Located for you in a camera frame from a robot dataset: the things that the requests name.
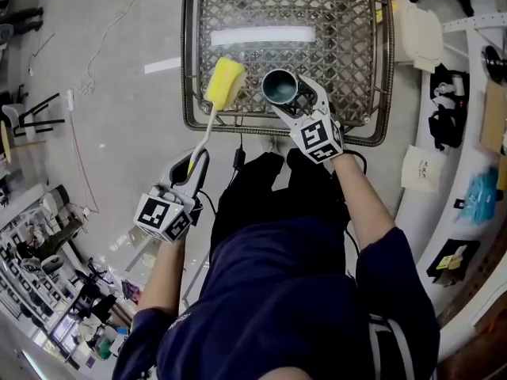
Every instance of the gray floor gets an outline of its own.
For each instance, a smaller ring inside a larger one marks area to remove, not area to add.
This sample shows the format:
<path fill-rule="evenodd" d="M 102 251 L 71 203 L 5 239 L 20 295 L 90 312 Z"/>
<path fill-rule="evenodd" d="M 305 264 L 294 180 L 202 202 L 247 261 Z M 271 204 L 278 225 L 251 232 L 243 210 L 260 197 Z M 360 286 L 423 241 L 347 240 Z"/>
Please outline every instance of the gray floor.
<path fill-rule="evenodd" d="M 21 52 L 29 105 L 86 84 L 91 56 L 108 24 L 124 12 L 130 1 L 41 0 L 44 27 L 25 37 Z M 94 91 L 76 97 L 75 134 L 100 211 L 90 216 L 87 233 L 81 232 L 76 244 L 86 256 L 102 260 L 118 273 L 135 252 L 128 231 L 141 193 L 169 159 L 195 146 L 201 137 L 182 122 L 179 68 L 144 74 L 145 65 L 180 55 L 180 12 L 181 0 L 136 0 L 129 13 L 111 28 L 92 63 Z M 449 19 L 446 15 L 444 10 L 444 20 Z M 54 37 L 31 59 L 33 76 L 29 76 L 30 55 L 52 33 Z M 368 159 L 368 176 L 393 214 L 402 194 L 402 160 L 417 130 L 419 84 L 417 71 L 397 66 L 385 142 L 376 148 L 353 148 Z M 40 174 L 47 175 L 50 187 L 63 184 L 73 203 L 94 209 L 74 154 L 70 114 L 65 105 L 52 111 L 64 115 L 67 123 L 47 137 L 45 146 L 33 150 Z M 208 144 L 212 162 L 204 189 L 215 204 L 231 178 L 238 142 L 237 135 L 214 134 Z M 247 159 L 261 152 L 255 136 L 245 137 L 245 148 Z M 284 168 L 275 186 L 283 187 L 287 180 Z M 212 213 L 206 207 L 199 226 L 188 237 L 185 283 L 194 276 L 207 252 L 211 227 Z M 140 263 L 132 278 L 145 282 L 149 264 Z"/>

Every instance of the person's left arm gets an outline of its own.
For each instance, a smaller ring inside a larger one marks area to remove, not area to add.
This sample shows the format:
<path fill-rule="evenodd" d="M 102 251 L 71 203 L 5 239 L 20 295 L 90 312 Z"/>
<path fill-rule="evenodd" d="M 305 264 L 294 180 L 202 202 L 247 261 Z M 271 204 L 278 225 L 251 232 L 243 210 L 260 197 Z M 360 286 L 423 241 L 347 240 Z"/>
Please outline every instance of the person's left arm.
<path fill-rule="evenodd" d="M 178 316 L 184 260 L 185 239 L 160 245 L 112 380 L 137 379 L 156 364 L 158 345 Z"/>

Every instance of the cluttered table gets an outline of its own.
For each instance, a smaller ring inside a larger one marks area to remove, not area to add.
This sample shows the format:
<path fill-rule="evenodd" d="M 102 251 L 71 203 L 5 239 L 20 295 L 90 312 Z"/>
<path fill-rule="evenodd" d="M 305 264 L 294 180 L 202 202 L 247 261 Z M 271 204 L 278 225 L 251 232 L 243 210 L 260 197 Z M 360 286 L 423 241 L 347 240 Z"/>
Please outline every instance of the cluttered table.
<path fill-rule="evenodd" d="M 313 38 L 290 40 L 289 31 L 303 27 Z M 264 36 L 257 32 L 261 28 Z M 229 38 L 217 42 L 217 32 Z M 181 33 L 183 115 L 189 128 L 206 128 L 201 120 L 212 110 L 204 99 L 206 86 L 216 61 L 225 56 L 244 64 L 247 78 L 213 131 L 288 135 L 284 127 L 266 126 L 276 114 L 261 93 L 263 77 L 283 68 L 325 87 L 347 143 L 383 141 L 393 76 L 391 0 L 184 0 Z M 312 105 L 304 97 L 292 103 L 297 111 Z M 370 121 L 375 121 L 370 137 L 350 134 Z"/>

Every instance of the metal mug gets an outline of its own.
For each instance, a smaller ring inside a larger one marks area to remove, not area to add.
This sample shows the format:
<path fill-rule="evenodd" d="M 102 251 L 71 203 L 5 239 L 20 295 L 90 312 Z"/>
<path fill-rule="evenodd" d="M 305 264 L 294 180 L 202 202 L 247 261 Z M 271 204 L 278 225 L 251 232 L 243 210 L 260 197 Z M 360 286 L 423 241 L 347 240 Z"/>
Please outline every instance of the metal mug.
<path fill-rule="evenodd" d="M 274 105 L 286 105 L 298 93 L 298 79 L 285 69 L 274 69 L 262 79 L 262 94 Z"/>

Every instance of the forearm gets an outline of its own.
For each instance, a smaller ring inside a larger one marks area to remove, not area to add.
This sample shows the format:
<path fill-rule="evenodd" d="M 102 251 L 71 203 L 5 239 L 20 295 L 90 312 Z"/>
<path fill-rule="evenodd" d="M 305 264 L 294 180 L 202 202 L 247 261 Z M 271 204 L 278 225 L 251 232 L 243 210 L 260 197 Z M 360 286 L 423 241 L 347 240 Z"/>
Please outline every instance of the forearm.
<path fill-rule="evenodd" d="M 138 311 L 159 308 L 177 317 L 180 304 L 181 276 L 185 260 L 185 239 L 173 244 L 163 242 L 143 295 Z"/>
<path fill-rule="evenodd" d="M 389 232 L 395 223 L 351 154 L 332 159 L 361 249 Z"/>

